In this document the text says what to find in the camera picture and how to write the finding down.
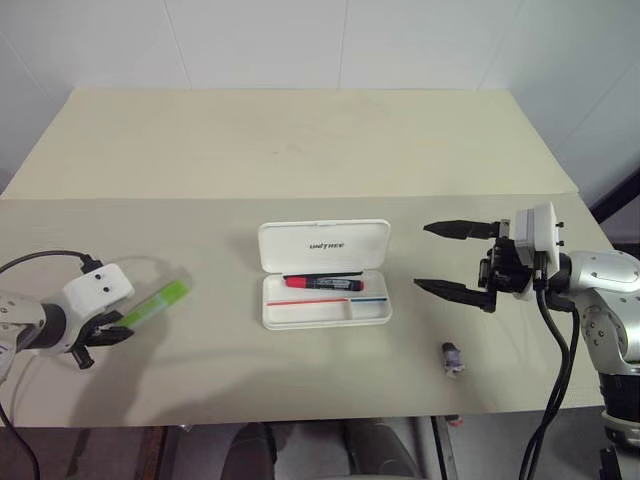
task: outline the black cable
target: black cable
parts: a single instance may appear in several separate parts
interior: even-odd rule
[[[575,306],[573,306],[573,308],[571,309],[571,315],[573,318],[571,342],[570,347],[567,348],[564,337],[555,325],[547,307],[544,290],[540,289],[536,291],[536,300],[538,303],[540,314],[542,315],[547,327],[549,328],[549,331],[553,335],[554,339],[558,343],[558,347],[560,348],[561,364],[560,370],[558,371],[558,375],[553,386],[553,390],[551,391],[551,395],[549,396],[542,421],[540,422],[540,426],[536,429],[534,434],[531,436],[529,443],[527,444],[527,448],[525,450],[525,454],[520,467],[520,480],[524,480],[525,478],[527,480],[531,480],[535,475],[547,427],[555,419],[558,411],[560,410],[560,406],[562,405],[562,401],[564,400],[565,393],[569,386],[571,370],[573,368],[573,362],[576,355],[578,337],[580,333],[580,316],[578,310],[575,308]]]
[[[0,274],[3,274],[10,268],[19,265],[20,263],[33,260],[34,258],[52,256],[78,257],[80,260],[82,260],[82,271],[84,273],[102,266],[102,263],[99,260],[94,260],[90,255],[87,255],[85,253],[75,252],[73,250],[43,250],[41,252],[30,253],[28,255],[23,255],[22,257],[11,260],[9,263],[6,263],[2,267],[0,267]],[[9,432],[18,442],[18,445],[20,445],[25,454],[29,457],[29,460],[31,461],[31,469],[33,470],[34,480],[40,480],[40,464],[38,463],[38,458],[36,457],[35,453],[33,453],[33,450],[31,449],[29,444],[18,433],[18,430],[16,430],[16,427],[13,425],[11,420],[9,420],[9,417],[7,417],[7,414],[2,407],[2,403],[0,403],[0,419],[2,419],[2,423],[4,423],[4,426],[7,428],[7,430],[9,430]]]

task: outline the blue line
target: blue line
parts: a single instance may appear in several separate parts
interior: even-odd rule
[[[386,302],[387,299],[385,297],[380,298],[350,298],[352,302]]]

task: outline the red marker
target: red marker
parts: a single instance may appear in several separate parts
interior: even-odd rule
[[[316,288],[322,290],[350,290],[359,292],[364,288],[361,280],[347,280],[344,278],[324,278],[324,277],[287,277],[284,279],[287,287],[293,288]]]

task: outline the robotic arm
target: robotic arm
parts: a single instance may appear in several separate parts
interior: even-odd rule
[[[528,299],[544,291],[552,310],[580,314],[582,336],[600,376],[607,437],[614,448],[601,452],[602,479],[637,478],[640,452],[640,261],[618,251],[560,253],[564,243],[553,205],[518,212],[515,235],[509,221],[455,220],[424,227],[455,239],[495,238],[480,261],[478,286],[444,280],[414,282],[446,300],[494,312],[497,292]]]
[[[111,325],[122,315],[109,311],[133,293],[115,264],[85,273],[42,302],[0,292],[0,384],[15,355],[25,349],[40,355],[68,352],[81,369],[91,367],[94,362],[87,347],[114,345],[133,335],[126,327]]]

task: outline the floor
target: floor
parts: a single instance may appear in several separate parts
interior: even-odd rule
[[[538,480],[595,479],[598,451],[607,445],[600,408],[560,412],[545,440]],[[458,476],[462,480],[512,479],[539,412],[472,415],[459,427],[449,427]],[[441,480],[435,441],[428,417],[386,419],[403,441],[426,478]],[[241,425],[198,425],[180,431],[174,480],[218,479],[227,448]],[[278,480],[346,475],[338,422],[284,422],[273,425],[278,447]],[[23,429],[36,451],[44,480],[111,480],[140,478],[142,428]],[[26,457],[5,430],[0,431],[0,478],[29,478]]]

